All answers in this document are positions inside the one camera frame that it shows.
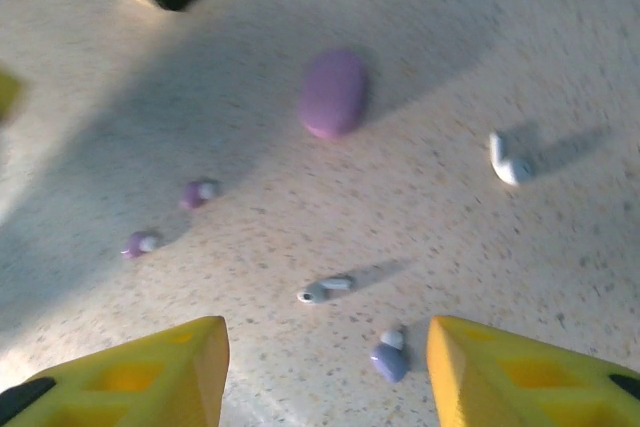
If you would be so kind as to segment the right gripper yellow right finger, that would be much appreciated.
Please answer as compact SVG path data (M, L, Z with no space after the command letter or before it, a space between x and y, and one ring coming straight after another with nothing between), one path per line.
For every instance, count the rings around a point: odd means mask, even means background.
M637 372L467 319L431 319L427 366L442 426L639 423Z

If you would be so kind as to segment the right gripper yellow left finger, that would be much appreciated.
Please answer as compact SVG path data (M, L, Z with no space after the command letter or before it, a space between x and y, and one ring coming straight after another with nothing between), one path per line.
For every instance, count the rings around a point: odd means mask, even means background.
M216 426L229 367L205 316L45 369L1 394L4 426Z

